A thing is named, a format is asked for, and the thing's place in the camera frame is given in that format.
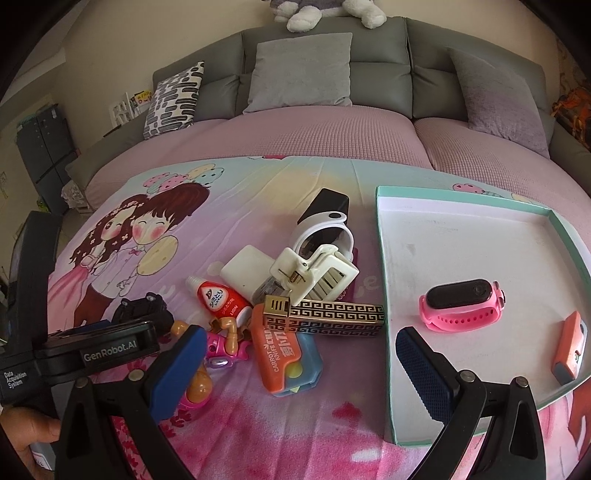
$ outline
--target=patterned pillow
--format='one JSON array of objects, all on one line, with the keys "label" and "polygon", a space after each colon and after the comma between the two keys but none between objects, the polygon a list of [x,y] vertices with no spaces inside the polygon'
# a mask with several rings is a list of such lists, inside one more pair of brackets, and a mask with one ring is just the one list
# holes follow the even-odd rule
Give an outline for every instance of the patterned pillow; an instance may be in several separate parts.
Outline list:
[{"label": "patterned pillow", "polygon": [[200,61],[158,84],[144,126],[146,140],[193,123],[202,78]]}]

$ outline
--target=gray pillow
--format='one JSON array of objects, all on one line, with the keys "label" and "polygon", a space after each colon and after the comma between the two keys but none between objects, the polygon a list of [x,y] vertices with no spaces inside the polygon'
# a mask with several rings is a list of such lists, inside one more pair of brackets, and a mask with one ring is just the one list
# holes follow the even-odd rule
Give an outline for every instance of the gray pillow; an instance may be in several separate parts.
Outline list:
[{"label": "gray pillow", "polygon": [[244,113],[298,105],[351,105],[352,33],[259,43]]},{"label": "gray pillow", "polygon": [[449,49],[466,102],[470,129],[506,138],[550,158],[527,82],[510,69]]}]

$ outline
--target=cartoon bedsheet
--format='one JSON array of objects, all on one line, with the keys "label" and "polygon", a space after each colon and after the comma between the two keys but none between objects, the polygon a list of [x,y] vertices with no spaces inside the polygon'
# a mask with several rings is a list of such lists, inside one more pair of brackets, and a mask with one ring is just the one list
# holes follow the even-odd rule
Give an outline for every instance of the cartoon bedsheet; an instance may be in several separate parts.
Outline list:
[{"label": "cartoon bedsheet", "polygon": [[[50,331],[110,318],[121,298],[160,293],[176,319],[207,326],[210,318],[186,290],[189,275],[220,281],[242,247],[275,258],[297,219],[323,188],[350,198],[348,225],[359,250],[355,301],[382,303],[375,219],[378,185],[455,189],[523,197],[492,186],[400,164],[324,157],[241,157],[195,161],[130,179],[86,222],[50,277]],[[254,360],[212,372],[212,399],[178,410],[161,428],[198,479],[405,479],[425,454],[383,441],[385,338],[317,337],[324,360],[318,386],[275,398]],[[123,378],[151,358],[99,375]],[[588,381],[540,412],[548,479],[564,479],[591,437]],[[125,425],[115,420],[139,479],[149,473]],[[473,439],[455,478],[465,478],[482,441]]]}]

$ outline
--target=dark cabinet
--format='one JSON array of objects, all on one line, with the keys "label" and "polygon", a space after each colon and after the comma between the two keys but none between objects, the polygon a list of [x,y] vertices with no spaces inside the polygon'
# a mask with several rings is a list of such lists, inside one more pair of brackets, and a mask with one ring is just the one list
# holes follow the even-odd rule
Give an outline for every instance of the dark cabinet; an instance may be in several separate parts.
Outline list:
[{"label": "dark cabinet", "polygon": [[37,193],[52,213],[64,214],[68,205],[61,198],[61,189],[70,181],[66,165],[77,153],[57,105],[50,105],[19,124],[17,146]]}]

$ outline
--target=floor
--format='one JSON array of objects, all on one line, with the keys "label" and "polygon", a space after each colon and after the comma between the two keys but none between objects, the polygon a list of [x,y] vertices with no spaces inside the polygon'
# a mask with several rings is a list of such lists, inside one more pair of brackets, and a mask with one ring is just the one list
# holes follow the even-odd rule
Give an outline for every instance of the floor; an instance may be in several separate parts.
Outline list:
[{"label": "floor", "polygon": [[57,243],[57,254],[60,255],[66,245],[74,238],[78,230],[84,225],[91,213],[79,213],[74,209],[70,209],[64,215],[61,223],[60,238]]}]

